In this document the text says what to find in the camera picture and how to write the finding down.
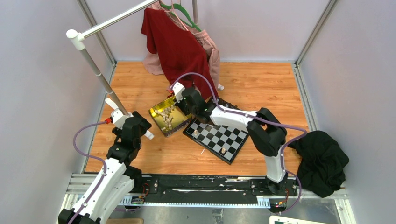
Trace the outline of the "black white chess board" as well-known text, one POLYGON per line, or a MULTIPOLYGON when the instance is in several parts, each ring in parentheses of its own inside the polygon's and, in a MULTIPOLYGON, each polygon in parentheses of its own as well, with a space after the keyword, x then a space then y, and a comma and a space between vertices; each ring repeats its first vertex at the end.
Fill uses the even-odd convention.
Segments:
POLYGON ((184 129, 183 134, 229 165, 249 138, 249 134, 240 129, 203 124, 196 118, 184 129), (193 134, 195 130, 198 131, 197 136, 193 134), (222 148, 226 149, 225 154, 221 153, 222 148))

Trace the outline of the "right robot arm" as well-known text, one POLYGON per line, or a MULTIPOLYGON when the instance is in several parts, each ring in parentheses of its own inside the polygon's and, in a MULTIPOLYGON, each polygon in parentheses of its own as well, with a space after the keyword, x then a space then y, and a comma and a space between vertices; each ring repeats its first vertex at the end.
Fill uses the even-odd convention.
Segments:
POLYGON ((276 117, 266 108, 259 111, 241 111, 221 98, 205 101, 193 88, 176 83, 172 87, 175 104, 193 121, 183 131, 227 164, 231 164, 240 149, 251 138, 257 151, 264 155, 267 174, 263 189, 278 195, 286 191, 288 175, 281 152, 287 131, 277 126, 276 117))

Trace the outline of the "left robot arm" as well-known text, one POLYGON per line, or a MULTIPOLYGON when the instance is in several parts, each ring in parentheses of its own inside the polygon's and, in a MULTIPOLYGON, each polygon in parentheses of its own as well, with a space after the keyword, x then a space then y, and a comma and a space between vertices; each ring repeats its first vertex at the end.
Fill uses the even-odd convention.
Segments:
POLYGON ((141 149, 141 138, 152 125, 137 111, 112 132, 116 138, 106 159, 96 157, 102 169, 79 201, 70 209, 62 209, 59 224, 104 224, 124 196, 143 187, 142 171, 131 162, 141 149))

